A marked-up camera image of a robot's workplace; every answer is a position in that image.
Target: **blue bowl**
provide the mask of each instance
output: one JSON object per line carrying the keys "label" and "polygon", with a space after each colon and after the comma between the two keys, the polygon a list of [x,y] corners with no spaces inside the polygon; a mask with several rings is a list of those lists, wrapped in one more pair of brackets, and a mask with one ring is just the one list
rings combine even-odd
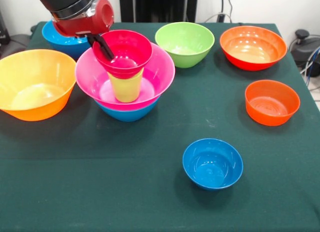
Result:
{"label": "blue bowl", "polygon": [[148,114],[157,104],[158,100],[155,100],[150,105],[146,106],[145,108],[141,108],[138,110],[132,110],[132,111],[119,111],[107,108],[103,105],[101,105],[98,101],[95,100],[96,103],[98,103],[99,107],[102,108],[102,110],[110,115],[112,118],[115,118],[117,120],[120,120],[122,122],[134,122],[137,121],[143,117],[145,117],[146,114]]}
{"label": "blue bowl", "polygon": [[42,29],[42,35],[53,49],[63,52],[73,59],[77,60],[84,53],[90,44],[86,38],[64,37],[58,33],[52,23],[49,21]]}
{"label": "blue bowl", "polygon": [[218,190],[235,184],[244,164],[230,144],[214,138],[198,140],[184,151],[182,164],[189,178],[201,188]]}

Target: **green bowl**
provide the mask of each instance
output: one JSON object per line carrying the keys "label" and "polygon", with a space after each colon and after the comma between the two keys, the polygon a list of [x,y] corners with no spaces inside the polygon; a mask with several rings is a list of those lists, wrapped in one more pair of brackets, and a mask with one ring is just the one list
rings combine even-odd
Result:
{"label": "green bowl", "polygon": [[208,54],[215,43],[212,32],[196,23],[170,23],[155,34],[156,43],[166,50],[178,68],[190,68]]}

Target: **white wall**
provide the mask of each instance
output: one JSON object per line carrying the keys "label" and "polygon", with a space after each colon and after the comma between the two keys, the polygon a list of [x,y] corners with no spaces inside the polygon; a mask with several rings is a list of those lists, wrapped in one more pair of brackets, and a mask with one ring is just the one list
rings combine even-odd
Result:
{"label": "white wall", "polygon": [[[242,23],[275,23],[287,43],[297,29],[320,35],[320,0],[231,0],[232,21]],[[221,11],[221,0],[198,0],[196,22]],[[224,12],[229,13],[228,0]]]}
{"label": "white wall", "polygon": [[[120,1],[109,0],[115,21],[121,21]],[[320,0],[231,0],[233,22],[276,23],[283,38],[289,43],[296,29],[303,28],[320,34]],[[39,0],[0,0],[0,9],[11,35],[30,33],[30,27],[51,19],[50,13]],[[224,12],[229,12],[224,0]],[[220,12],[221,0],[198,0],[196,22],[204,22]]]}
{"label": "white wall", "polygon": [[[120,0],[109,0],[114,19],[121,21]],[[40,0],[0,0],[0,10],[10,35],[30,34],[30,28],[40,21],[49,21],[50,12]]]}

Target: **yellow bowl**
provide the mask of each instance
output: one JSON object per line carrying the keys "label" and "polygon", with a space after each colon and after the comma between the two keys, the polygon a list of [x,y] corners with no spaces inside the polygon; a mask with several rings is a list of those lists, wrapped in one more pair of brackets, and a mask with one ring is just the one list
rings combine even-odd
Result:
{"label": "yellow bowl", "polygon": [[19,52],[0,60],[0,109],[25,121],[50,118],[66,105],[76,62],[54,50]]}

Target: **small orange bowl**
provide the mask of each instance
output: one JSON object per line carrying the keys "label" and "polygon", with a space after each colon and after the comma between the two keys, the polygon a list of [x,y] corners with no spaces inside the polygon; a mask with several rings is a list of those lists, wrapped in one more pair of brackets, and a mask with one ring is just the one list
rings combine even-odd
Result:
{"label": "small orange bowl", "polygon": [[288,85],[274,80],[259,80],[247,86],[245,107],[257,123],[278,126],[286,123],[300,107],[298,94]]}
{"label": "small orange bowl", "polygon": [[0,109],[25,121],[57,114],[76,83],[76,62],[54,50],[19,52],[0,60]]}
{"label": "small orange bowl", "polygon": [[226,58],[247,71],[271,67],[287,53],[287,46],[278,34],[260,27],[239,26],[226,30],[220,37]]}

